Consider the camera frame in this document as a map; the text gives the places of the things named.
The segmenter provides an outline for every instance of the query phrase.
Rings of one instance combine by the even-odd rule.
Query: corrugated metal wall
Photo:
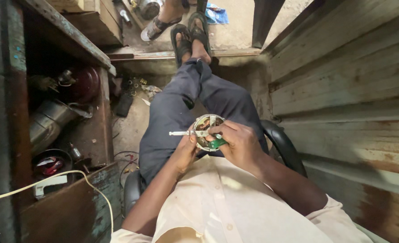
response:
[[[399,243],[399,0],[315,0],[265,53],[309,178]]]

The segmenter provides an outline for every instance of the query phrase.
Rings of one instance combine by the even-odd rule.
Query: shirt sleeve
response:
[[[343,211],[342,203],[328,196],[325,207],[306,216],[334,243],[373,243],[373,241],[353,224]]]
[[[152,243],[152,240],[150,236],[120,229],[112,233],[110,243]]]

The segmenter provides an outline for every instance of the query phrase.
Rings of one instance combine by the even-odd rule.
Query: man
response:
[[[341,203],[267,155],[249,93],[211,74],[206,23],[196,13],[188,28],[177,25],[171,32],[180,68],[154,98],[140,144],[148,188],[111,242],[371,243]],[[227,119],[209,133],[228,144],[191,164],[195,135],[168,132],[192,128],[188,106],[197,98],[209,113]]]

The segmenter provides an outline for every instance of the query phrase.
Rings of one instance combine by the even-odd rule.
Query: white cable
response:
[[[18,192],[20,192],[20,191],[24,191],[24,190],[26,190],[26,189],[29,189],[30,187],[33,187],[33,186],[35,186],[35,185],[38,185],[39,183],[44,182],[44,181],[46,181],[46,180],[49,180],[49,179],[51,179],[51,178],[54,178],[54,177],[57,177],[57,176],[62,176],[62,175],[69,174],[69,173],[81,173],[81,174],[84,176],[85,181],[87,182],[87,184],[88,184],[89,186],[91,186],[94,190],[98,191],[98,192],[105,198],[105,200],[106,200],[107,203],[108,203],[108,206],[110,207],[110,215],[111,215],[111,234],[114,233],[113,209],[111,208],[110,200],[108,200],[108,198],[107,198],[99,189],[97,189],[94,185],[90,184],[89,180],[87,179],[87,175],[86,175],[84,172],[82,172],[81,170],[70,170],[70,171],[62,172],[62,173],[60,173],[60,174],[53,175],[53,176],[51,176],[51,177],[48,177],[48,178],[46,178],[46,179],[43,179],[43,180],[41,180],[41,181],[38,181],[38,182],[33,183],[33,184],[31,184],[31,185],[28,185],[28,186],[26,186],[26,187],[20,188],[20,189],[18,189],[18,190],[14,190],[14,191],[11,191],[11,192],[2,194],[2,195],[0,195],[0,198],[4,198],[4,197],[7,197],[7,196],[16,194],[16,193],[18,193]]]

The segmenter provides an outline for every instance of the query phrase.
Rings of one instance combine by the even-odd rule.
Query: hand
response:
[[[261,149],[255,131],[245,125],[226,120],[223,124],[208,130],[209,134],[219,133],[228,142],[219,147],[225,158],[235,166],[251,171],[251,168],[267,156]]]
[[[167,163],[173,163],[178,173],[186,172],[189,165],[193,162],[200,148],[196,147],[196,134],[183,136],[174,153]]]

